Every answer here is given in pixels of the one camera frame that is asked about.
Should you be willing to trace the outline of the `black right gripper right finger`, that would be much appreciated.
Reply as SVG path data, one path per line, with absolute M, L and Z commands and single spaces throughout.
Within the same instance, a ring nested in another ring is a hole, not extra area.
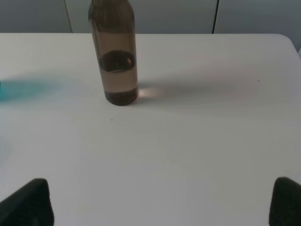
M 301 225 L 301 185 L 290 178 L 280 177 L 274 183 L 269 225 Z

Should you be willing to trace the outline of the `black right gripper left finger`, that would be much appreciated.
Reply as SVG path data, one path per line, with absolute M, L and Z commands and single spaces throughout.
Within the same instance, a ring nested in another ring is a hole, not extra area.
M 53 226 L 48 182 L 35 178 L 0 202 L 2 226 Z

